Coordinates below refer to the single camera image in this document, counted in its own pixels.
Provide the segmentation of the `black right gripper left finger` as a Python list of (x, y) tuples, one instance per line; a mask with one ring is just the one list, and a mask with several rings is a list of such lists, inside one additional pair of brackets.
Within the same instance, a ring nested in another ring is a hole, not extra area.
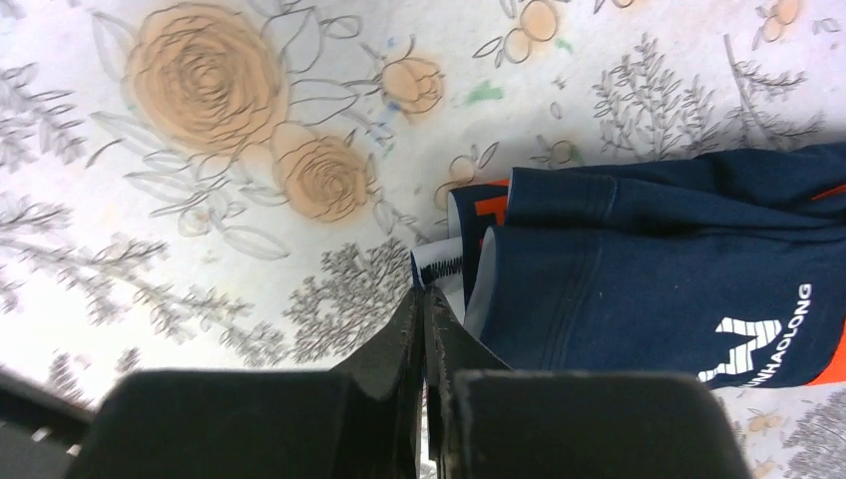
[(422, 291), (409, 289), (388, 322), (332, 368), (350, 379), (335, 478), (417, 478), (423, 385)]

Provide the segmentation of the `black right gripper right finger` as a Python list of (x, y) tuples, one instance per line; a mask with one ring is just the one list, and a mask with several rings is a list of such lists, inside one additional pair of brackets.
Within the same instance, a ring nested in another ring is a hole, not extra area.
[(429, 456), (440, 478), (506, 478), (510, 371), (457, 320), (445, 294), (424, 290)]

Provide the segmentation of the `navy orange boxer underwear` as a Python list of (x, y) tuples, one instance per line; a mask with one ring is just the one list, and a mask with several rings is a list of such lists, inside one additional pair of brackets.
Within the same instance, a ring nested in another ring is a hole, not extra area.
[(410, 255), (509, 366), (675, 371), (712, 388), (845, 378), (845, 147), (515, 169)]

